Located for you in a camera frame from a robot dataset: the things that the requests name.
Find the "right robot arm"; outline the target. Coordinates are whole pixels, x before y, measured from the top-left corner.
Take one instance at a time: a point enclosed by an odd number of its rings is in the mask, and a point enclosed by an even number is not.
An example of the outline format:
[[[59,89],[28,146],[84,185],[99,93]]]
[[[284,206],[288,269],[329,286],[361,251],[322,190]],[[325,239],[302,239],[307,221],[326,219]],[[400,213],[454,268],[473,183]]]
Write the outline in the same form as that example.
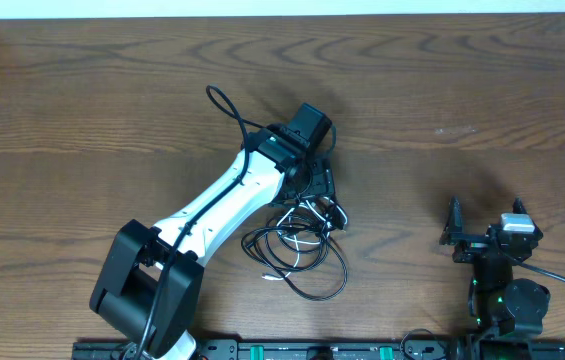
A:
[[[483,234],[464,230],[457,197],[440,237],[454,248],[452,260],[473,268],[468,308],[477,330],[452,341],[451,359],[531,359],[531,340],[543,331],[550,291],[526,278],[516,279],[513,268],[531,257],[542,231],[517,198],[512,210],[488,226]]]

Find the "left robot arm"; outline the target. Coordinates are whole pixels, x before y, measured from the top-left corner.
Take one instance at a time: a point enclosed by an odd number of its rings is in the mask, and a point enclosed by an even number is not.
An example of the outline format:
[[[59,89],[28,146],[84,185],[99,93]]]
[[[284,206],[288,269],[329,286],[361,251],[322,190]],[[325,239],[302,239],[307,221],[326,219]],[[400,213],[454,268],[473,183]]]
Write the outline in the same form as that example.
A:
[[[336,129],[302,104],[287,124],[245,133],[231,166],[191,203],[152,226],[131,220],[115,235],[89,306],[129,343],[131,359],[189,359],[204,270],[214,253],[266,205],[284,213],[248,233],[244,250],[270,276],[319,266],[331,234],[348,224],[335,196],[330,154],[318,148]]]

